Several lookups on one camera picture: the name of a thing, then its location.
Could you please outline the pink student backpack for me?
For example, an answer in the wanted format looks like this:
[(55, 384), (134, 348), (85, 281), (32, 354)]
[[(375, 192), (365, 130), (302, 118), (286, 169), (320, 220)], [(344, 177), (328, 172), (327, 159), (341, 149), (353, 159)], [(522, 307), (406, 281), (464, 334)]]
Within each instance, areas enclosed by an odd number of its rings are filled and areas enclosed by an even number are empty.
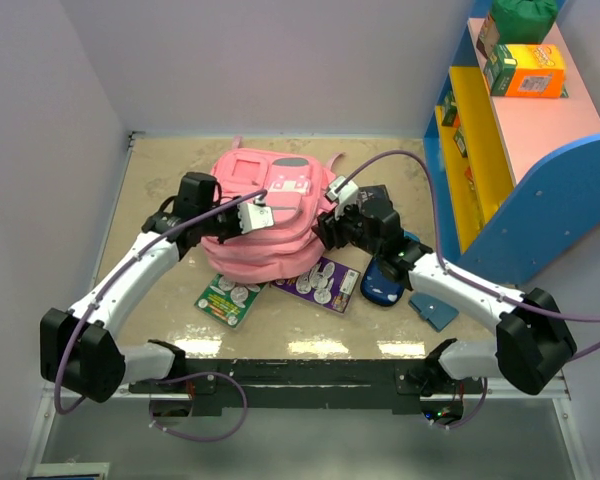
[(313, 267), (324, 246), (312, 227), (331, 209), (325, 192), (342, 156), (337, 153), (323, 164), (311, 156), (246, 148), (236, 136), (210, 174), (230, 198), (265, 189), (274, 224), (225, 242), (203, 238), (211, 267), (237, 283), (293, 278)]

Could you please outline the blue wallet notebook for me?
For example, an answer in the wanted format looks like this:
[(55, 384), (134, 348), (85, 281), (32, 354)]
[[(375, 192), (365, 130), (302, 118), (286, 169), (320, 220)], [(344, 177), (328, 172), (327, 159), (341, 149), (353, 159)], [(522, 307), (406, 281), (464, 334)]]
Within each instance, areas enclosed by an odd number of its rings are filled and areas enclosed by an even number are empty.
[(409, 305), (436, 332), (441, 332), (455, 320), (459, 311), (447, 303), (423, 293), (413, 293)]

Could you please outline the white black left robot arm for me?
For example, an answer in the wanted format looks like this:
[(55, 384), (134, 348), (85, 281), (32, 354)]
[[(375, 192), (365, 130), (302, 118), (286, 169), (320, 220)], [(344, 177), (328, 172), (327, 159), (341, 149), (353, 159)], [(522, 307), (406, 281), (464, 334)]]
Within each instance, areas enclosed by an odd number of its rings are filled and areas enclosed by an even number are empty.
[(256, 190), (226, 197), (212, 175), (188, 172), (176, 194), (149, 215), (129, 251), (82, 299), (68, 309), (49, 309), (40, 321), (40, 371), (54, 387), (58, 412), (66, 414), (62, 392), (103, 403), (125, 384), (153, 381), (165, 392), (187, 380), (185, 353), (164, 341), (123, 349), (117, 336), (154, 284), (201, 240), (229, 240), (245, 234), (246, 211)]

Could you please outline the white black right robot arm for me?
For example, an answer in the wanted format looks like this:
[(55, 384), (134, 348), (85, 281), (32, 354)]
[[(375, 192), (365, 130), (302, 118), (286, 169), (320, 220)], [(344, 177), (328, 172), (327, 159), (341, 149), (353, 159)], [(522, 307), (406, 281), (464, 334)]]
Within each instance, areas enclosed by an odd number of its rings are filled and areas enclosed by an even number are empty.
[(577, 352), (554, 298), (491, 283), (405, 236), (387, 198), (357, 202), (358, 188), (337, 178), (326, 190), (331, 210), (313, 230), (328, 250), (348, 245), (371, 255), (382, 275), (414, 293), (435, 297), (479, 322), (493, 337), (448, 339), (409, 375), (422, 395), (446, 393), (466, 378), (503, 378), (528, 395), (539, 394)]

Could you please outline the green cloth bag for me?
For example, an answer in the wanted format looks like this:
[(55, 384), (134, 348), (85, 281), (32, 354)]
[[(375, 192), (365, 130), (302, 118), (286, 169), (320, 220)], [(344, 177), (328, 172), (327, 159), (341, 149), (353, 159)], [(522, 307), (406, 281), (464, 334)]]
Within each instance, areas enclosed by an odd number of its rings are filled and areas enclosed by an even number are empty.
[(554, 0), (495, 0), (490, 9), (501, 44), (541, 44), (558, 13)]

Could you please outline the dark novel book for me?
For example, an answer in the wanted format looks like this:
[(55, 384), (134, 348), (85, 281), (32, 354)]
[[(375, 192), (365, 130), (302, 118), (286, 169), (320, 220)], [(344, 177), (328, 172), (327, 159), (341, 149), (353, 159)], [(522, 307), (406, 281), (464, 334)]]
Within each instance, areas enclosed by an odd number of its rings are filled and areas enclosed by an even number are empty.
[(373, 199), (390, 199), (388, 189), (384, 184), (359, 187), (357, 196), (357, 205), (359, 207), (362, 207), (367, 201)]

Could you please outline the purple paperback book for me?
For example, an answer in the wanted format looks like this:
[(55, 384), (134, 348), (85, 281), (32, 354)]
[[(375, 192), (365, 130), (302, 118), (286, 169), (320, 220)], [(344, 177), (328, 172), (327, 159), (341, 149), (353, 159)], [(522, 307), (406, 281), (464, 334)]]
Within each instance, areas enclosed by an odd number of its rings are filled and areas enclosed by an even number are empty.
[(271, 286), (331, 312), (344, 314), (351, 303), (361, 272), (321, 257), (301, 275), (279, 279)]

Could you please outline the green paperback book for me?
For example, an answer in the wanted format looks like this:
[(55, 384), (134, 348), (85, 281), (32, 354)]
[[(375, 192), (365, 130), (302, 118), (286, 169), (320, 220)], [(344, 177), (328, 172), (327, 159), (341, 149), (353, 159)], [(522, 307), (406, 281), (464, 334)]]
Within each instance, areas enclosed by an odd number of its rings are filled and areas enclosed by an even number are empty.
[(230, 328), (237, 329), (245, 320), (266, 283), (240, 284), (217, 274), (195, 301), (195, 307)]

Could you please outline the blue pencil case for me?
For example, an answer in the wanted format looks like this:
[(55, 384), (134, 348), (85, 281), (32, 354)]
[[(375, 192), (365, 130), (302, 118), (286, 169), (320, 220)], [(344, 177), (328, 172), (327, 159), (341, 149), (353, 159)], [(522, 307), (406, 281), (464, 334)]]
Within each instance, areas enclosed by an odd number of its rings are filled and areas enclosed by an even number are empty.
[(404, 291), (402, 285), (391, 282), (382, 274), (378, 260), (372, 257), (360, 282), (362, 296), (375, 305), (391, 307), (401, 299)]

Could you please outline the orange packet on shelf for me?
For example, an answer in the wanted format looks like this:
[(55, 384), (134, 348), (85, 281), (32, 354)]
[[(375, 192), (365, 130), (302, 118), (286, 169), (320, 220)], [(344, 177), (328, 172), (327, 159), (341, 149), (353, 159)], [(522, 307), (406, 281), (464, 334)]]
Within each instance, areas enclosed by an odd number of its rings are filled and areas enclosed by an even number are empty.
[(474, 182), (473, 172), (470, 166), (467, 166), (464, 171), (464, 176), (470, 191), (471, 202), (475, 211), (476, 221), (478, 229), (481, 230), (484, 227), (484, 217), (481, 211), (480, 203), (477, 196), (477, 190)]

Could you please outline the small green box lower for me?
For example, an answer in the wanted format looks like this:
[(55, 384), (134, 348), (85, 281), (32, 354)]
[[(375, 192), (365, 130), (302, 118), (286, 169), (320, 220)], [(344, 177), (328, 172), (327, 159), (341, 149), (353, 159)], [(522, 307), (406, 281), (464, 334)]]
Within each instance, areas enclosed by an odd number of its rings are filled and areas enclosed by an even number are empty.
[(466, 144), (466, 138), (463, 130), (463, 126), (459, 125), (453, 135), (453, 141), (456, 145), (456, 148), (461, 155), (462, 158), (468, 157), (468, 149)]

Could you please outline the small green box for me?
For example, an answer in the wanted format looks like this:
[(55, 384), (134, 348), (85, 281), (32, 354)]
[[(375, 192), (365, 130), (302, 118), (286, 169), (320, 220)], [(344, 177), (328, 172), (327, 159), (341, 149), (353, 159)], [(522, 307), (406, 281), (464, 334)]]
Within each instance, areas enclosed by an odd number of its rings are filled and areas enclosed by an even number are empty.
[(460, 118), (458, 113), (458, 107), (454, 92), (449, 89), (442, 102), (441, 106), (442, 116), (441, 125), (446, 127), (457, 128), (460, 126)]
[(466, 144), (466, 138), (463, 130), (463, 126), (459, 125), (453, 135), (453, 141), (456, 145), (456, 148), (461, 155), (462, 158), (468, 157), (468, 149)]

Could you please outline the small green box upper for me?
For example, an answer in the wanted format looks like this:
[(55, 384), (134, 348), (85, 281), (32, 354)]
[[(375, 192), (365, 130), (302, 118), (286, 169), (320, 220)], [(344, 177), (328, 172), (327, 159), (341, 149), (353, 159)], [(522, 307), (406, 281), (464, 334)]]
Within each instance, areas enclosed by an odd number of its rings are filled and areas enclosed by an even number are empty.
[(441, 125), (446, 127), (457, 128), (460, 126), (460, 118), (458, 113), (458, 107), (454, 92), (449, 89), (442, 102), (441, 106), (442, 116)]

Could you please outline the blue yellow pink shelf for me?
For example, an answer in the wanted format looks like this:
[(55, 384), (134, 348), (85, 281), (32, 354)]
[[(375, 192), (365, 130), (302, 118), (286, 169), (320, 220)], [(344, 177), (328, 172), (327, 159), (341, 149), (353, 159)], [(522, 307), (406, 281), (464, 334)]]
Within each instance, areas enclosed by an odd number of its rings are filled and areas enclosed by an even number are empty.
[(600, 224), (600, 116), (572, 56), (562, 99), (491, 96), (476, 47), (488, 10), (486, 1), (473, 5), (442, 87), (454, 92), (468, 157), (454, 128), (441, 125), (441, 105), (424, 147), (444, 257), (492, 282), (523, 284)]

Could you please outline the brown card box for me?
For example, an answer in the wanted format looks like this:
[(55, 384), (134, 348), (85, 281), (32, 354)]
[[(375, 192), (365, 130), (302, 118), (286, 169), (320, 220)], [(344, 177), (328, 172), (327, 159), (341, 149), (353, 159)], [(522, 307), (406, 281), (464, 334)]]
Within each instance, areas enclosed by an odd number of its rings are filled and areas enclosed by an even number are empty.
[(491, 13), (485, 17), (480, 28), (476, 47), (485, 59), (488, 59), (492, 54), (495, 46), (498, 44), (499, 32), (496, 22)]

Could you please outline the orange green crayon box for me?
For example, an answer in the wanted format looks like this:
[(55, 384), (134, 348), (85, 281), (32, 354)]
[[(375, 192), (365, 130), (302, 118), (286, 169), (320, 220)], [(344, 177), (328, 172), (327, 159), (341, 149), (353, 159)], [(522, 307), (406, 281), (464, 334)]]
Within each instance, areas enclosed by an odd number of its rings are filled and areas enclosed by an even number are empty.
[(561, 98), (566, 63), (556, 45), (498, 44), (483, 74), (493, 97)]

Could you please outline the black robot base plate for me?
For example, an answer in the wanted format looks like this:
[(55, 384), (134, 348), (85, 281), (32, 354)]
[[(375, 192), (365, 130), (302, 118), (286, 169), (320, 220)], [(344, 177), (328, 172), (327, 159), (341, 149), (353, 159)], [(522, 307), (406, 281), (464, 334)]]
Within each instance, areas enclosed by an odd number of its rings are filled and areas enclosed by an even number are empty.
[(193, 379), (193, 414), (217, 416), (224, 408), (242, 407), (237, 389), (220, 379), (230, 376), (245, 391), (250, 408), (389, 410), (417, 415), (422, 404), (435, 397), (438, 408), (454, 393), (480, 394), (479, 381), (436, 385), (418, 380), (424, 362), (407, 360), (247, 360), (188, 359)]

